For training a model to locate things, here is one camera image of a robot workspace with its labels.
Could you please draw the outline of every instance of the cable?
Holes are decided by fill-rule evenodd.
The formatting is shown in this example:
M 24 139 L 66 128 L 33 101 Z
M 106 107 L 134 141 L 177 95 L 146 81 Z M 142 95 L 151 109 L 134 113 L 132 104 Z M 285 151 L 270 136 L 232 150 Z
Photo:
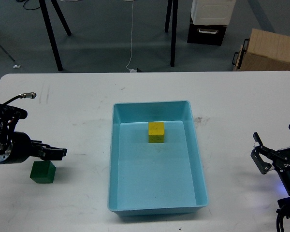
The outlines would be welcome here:
M 26 8 L 25 6 L 29 2 L 29 0 L 16 0 L 16 2 L 24 2 L 23 8 L 27 11 L 34 11 L 34 10 L 40 9 L 40 6 L 37 8 L 32 8 L 32 9 Z
M 63 1 L 63 2 L 70 2 L 70 1 L 82 1 L 82 0 L 70 0 L 70 1 L 60 0 L 60 1 Z
M 277 219 L 276 219 L 277 232 L 284 232 L 283 220 L 284 220 L 284 216 L 281 213 L 278 213 Z
M 3 103 L 2 105 L 7 105 L 13 101 L 15 101 L 16 99 L 19 99 L 19 98 L 31 98 L 31 99 L 35 99 L 37 96 L 36 93 L 34 92 L 30 92 L 30 93 L 22 93 L 22 94 L 19 94 L 11 99 L 9 99 L 8 101 L 6 101 L 5 103 Z
M 132 59 L 133 4 L 134 4 L 134 0 L 132 0 L 132 13 L 131 13 L 130 60 L 129 60 L 129 63 L 127 64 L 127 66 L 126 66 L 126 68 L 130 72 L 132 72 L 132 69 L 129 69 L 128 66 L 130 65 L 130 62 L 131 62 L 131 59 Z
M 25 10 L 27 10 L 27 11 L 34 11 L 34 10 L 37 10 L 37 9 L 40 9 L 40 8 L 41 8 L 40 6 L 37 7 L 37 8 L 32 8 L 32 9 L 26 8 L 25 5 L 26 5 L 28 2 L 29 2 L 29 0 L 27 0 L 27 1 L 24 3 L 24 5 L 23 5 L 23 8 L 24 8 Z

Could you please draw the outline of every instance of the black table leg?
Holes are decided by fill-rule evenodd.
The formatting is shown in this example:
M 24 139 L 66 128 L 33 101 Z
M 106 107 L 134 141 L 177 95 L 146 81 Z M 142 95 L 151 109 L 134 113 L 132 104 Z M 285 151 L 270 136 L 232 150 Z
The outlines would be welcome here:
M 173 2 L 173 0 L 168 0 L 168 7 L 166 10 L 165 27 L 164 27 L 165 32 L 169 32 L 169 25 L 170 25 L 171 11 L 172 11 L 172 2 Z
M 61 9 L 60 9 L 60 7 L 58 5 L 57 0 L 51 0 L 51 2 L 52 2 L 52 4 L 53 4 L 53 6 L 54 6 L 54 8 L 55 8 L 55 10 L 56 10 L 56 12 L 57 12 L 57 14 L 59 16 L 59 19 L 60 19 L 64 29 L 66 30 L 67 35 L 70 36 L 72 33 L 71 33 L 70 29 L 69 29 L 69 26 L 67 24 L 66 19 L 64 18 L 63 14 L 62 14 L 62 11 L 61 11 Z
M 54 57 L 55 57 L 55 61 L 56 61 L 56 64 L 57 64 L 58 71 L 62 71 L 63 67 L 62 67 L 62 64 L 61 64 L 59 51 L 58 51 L 58 48 L 57 48 L 57 44 L 56 44 L 56 40 L 55 40 L 53 29 L 52 29 L 52 25 L 50 23 L 50 19 L 49 19 L 49 15 L 48 15 L 48 11 L 47 11 L 45 0 L 39 0 L 39 3 L 40 3 L 40 6 L 41 6 L 42 15 L 43 15 L 43 18 L 44 18 L 46 30 L 47 30 L 48 37 L 49 37 L 49 41 L 50 41 L 50 44 L 51 44 L 52 49 L 53 49 L 53 53 L 54 53 Z
M 172 40 L 171 40 L 171 62 L 170 66 L 175 66 L 175 49 L 176 49 L 176 30 L 177 30 L 177 10 L 178 0 L 173 0 L 173 18 L 172 18 Z

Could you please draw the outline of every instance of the white box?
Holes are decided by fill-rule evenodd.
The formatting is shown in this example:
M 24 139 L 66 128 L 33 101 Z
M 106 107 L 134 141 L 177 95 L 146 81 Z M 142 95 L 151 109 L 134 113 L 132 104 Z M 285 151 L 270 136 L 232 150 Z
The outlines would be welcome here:
M 228 25 L 236 0 L 193 0 L 191 18 L 196 25 Z

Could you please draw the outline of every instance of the table surface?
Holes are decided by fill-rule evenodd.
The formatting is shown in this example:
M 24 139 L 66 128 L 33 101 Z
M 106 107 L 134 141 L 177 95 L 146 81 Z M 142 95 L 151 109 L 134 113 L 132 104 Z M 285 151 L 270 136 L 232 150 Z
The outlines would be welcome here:
M 277 173 L 250 157 L 253 133 L 274 150 L 290 146 L 290 72 L 9 74 L 0 103 L 28 111 L 16 131 L 67 148 L 53 184 L 29 177 L 30 157 L 0 165 L 0 231 L 276 231 Z M 112 111 L 118 102 L 191 103 L 209 205 L 192 214 L 119 217 L 107 208 Z M 285 221 L 290 231 L 290 221 Z

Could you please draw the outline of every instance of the black drawer unit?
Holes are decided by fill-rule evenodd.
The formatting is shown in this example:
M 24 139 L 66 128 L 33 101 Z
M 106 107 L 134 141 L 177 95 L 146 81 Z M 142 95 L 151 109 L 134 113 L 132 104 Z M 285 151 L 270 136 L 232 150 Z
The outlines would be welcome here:
M 227 25 L 195 25 L 190 20 L 187 43 L 221 46 Z

